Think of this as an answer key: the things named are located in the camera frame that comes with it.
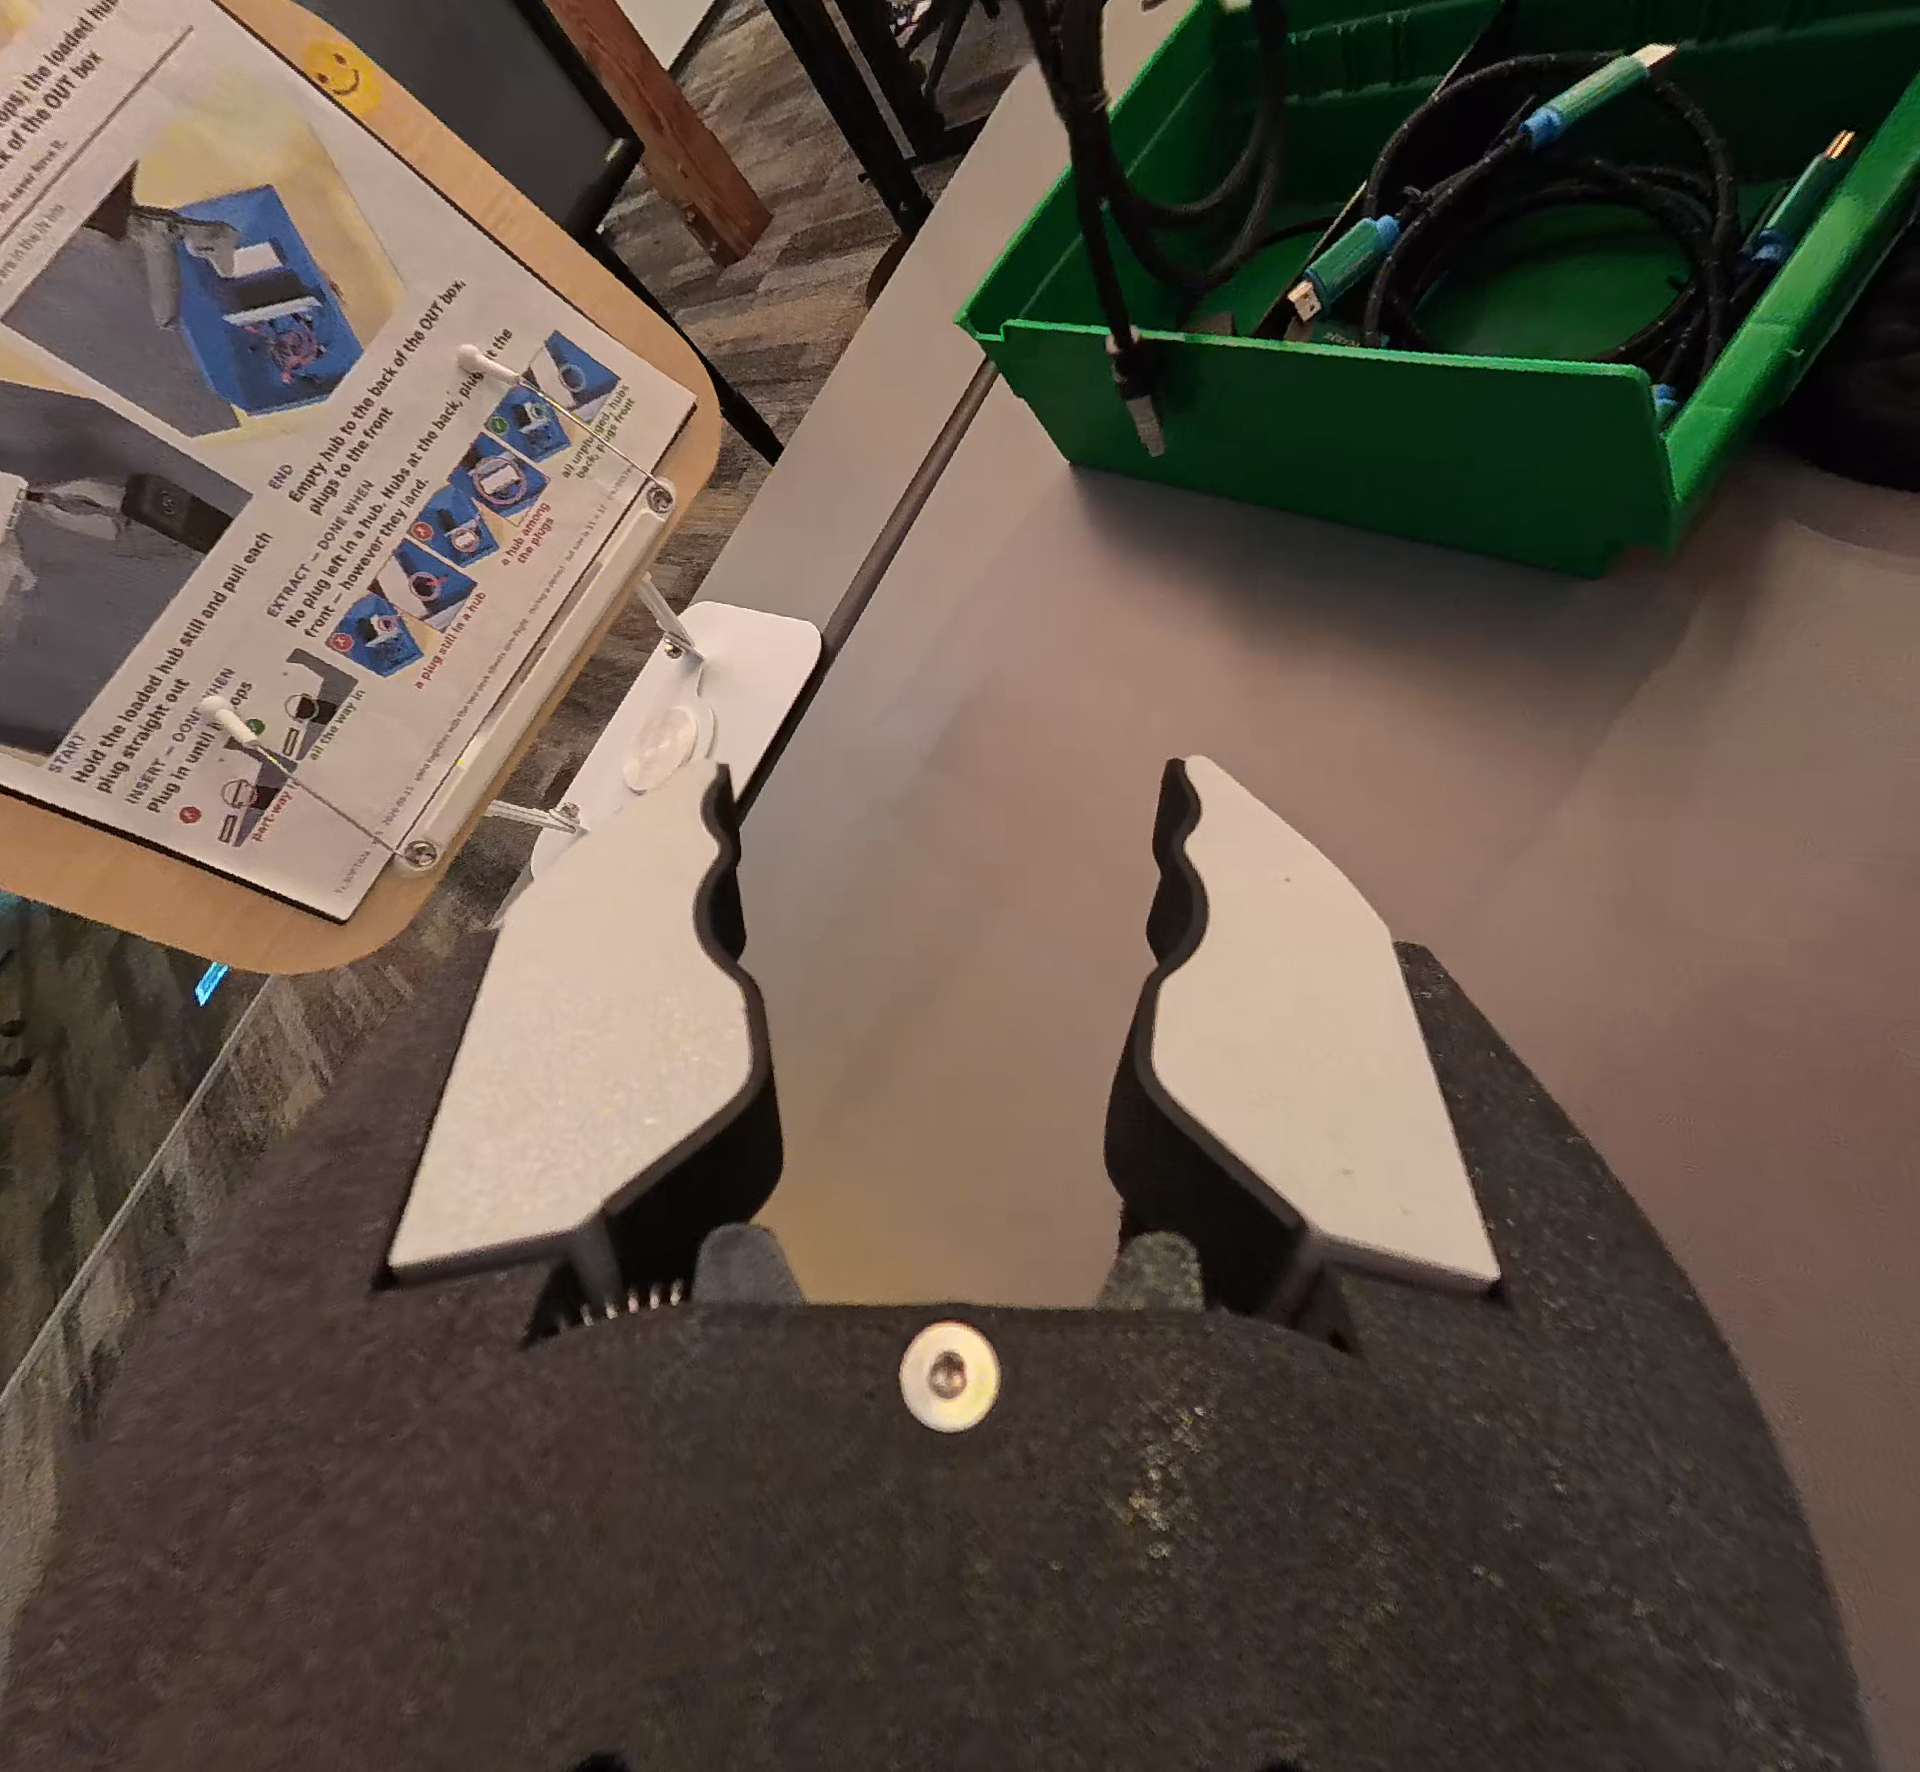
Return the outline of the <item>black flat panel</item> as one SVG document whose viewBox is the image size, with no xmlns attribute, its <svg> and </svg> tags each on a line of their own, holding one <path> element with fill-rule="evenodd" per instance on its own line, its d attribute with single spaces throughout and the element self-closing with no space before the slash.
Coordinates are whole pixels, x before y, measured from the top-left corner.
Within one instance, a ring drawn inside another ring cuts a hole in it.
<svg viewBox="0 0 1920 1772">
<path fill-rule="evenodd" d="M 1310 32 L 1313 85 L 1304 144 L 1328 151 L 1353 190 L 1323 220 L 1323 242 L 1370 213 L 1370 181 L 1386 196 L 1429 187 L 1470 165 L 1507 124 L 1513 99 L 1477 89 L 1447 114 L 1429 104 L 1477 73 L 1518 56 L 1521 0 L 1451 0 Z"/>
</svg>

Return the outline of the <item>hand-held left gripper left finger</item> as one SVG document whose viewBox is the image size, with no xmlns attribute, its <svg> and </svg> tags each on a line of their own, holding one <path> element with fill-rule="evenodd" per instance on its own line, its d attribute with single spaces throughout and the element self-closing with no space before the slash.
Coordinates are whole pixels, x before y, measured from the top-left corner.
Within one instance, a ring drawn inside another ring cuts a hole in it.
<svg viewBox="0 0 1920 1772">
<path fill-rule="evenodd" d="M 616 1283 L 613 1217 L 767 1105 L 737 863 L 731 769 L 689 762 L 515 897 L 387 1243 L 394 1280 L 567 1261 Z"/>
</svg>

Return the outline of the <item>green plastic bin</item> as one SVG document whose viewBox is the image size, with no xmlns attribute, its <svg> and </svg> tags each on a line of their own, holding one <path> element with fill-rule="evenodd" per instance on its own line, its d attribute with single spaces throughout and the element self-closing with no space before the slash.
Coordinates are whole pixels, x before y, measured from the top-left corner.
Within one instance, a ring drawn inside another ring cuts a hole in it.
<svg viewBox="0 0 1920 1772">
<path fill-rule="evenodd" d="M 1259 338 L 1353 190 L 1304 144 L 1310 32 L 1451 0 L 1018 0 L 1068 174 L 959 328 L 1068 463 L 1598 575 L 1668 552 L 1917 233 L 1917 0 L 1521 0 L 1518 56 L 1667 66 L 1733 152 L 1742 242 L 1841 129 L 1858 152 L 1716 365 L 1658 429 L 1638 370 L 1592 355 L 1668 301 L 1680 259 L 1622 217 L 1521 224 L 1428 303 L 1435 355 Z M 1573 129 L 1690 165 L 1645 104 Z"/>
</svg>

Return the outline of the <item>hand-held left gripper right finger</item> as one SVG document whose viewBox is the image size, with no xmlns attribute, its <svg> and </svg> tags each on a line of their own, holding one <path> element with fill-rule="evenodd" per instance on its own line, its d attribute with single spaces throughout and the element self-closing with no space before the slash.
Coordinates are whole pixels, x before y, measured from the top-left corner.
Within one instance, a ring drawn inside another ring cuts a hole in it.
<svg viewBox="0 0 1920 1772">
<path fill-rule="evenodd" d="M 1131 1235 L 1182 1237 L 1205 1300 L 1327 1273 L 1483 1297 L 1500 1261 L 1379 913 L 1205 758 L 1169 761 L 1141 981 L 1111 1089 Z"/>
</svg>

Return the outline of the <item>white stand base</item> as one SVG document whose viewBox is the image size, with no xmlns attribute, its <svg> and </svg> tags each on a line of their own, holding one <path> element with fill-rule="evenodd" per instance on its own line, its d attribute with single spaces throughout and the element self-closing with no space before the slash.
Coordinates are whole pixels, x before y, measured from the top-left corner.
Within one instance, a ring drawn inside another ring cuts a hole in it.
<svg viewBox="0 0 1920 1772">
<path fill-rule="evenodd" d="M 589 893 L 656 908 L 692 859 L 707 788 L 725 774 L 743 795 L 823 656 L 820 627 L 786 614 L 701 601 L 669 624 L 576 772 L 573 811 L 535 843 L 492 929 L 515 897 L 544 903 L 547 882 L 564 910 Z"/>
</svg>

